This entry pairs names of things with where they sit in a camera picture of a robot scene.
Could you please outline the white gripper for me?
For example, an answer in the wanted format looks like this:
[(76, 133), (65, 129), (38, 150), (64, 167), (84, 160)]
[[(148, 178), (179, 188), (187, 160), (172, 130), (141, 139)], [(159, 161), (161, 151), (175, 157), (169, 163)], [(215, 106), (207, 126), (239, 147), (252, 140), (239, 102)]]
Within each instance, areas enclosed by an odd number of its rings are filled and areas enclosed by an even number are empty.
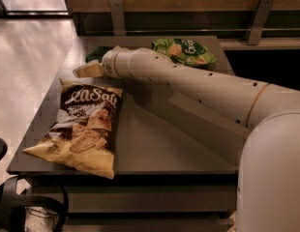
[[(103, 69), (105, 73), (114, 78), (125, 78), (129, 76), (128, 69), (129, 50), (120, 46), (115, 46), (108, 51), (103, 57)], [(102, 65), (98, 61), (90, 61), (75, 70), (75, 77), (102, 77), (104, 71)]]

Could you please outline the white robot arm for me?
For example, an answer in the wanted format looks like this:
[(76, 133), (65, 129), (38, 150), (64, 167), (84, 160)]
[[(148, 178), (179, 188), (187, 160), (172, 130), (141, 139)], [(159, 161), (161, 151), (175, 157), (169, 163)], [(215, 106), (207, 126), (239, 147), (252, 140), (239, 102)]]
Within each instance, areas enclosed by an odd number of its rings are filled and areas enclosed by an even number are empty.
[(120, 46), (76, 77), (161, 83), (251, 130), (240, 159), (237, 232), (300, 232), (300, 91), (173, 63)]

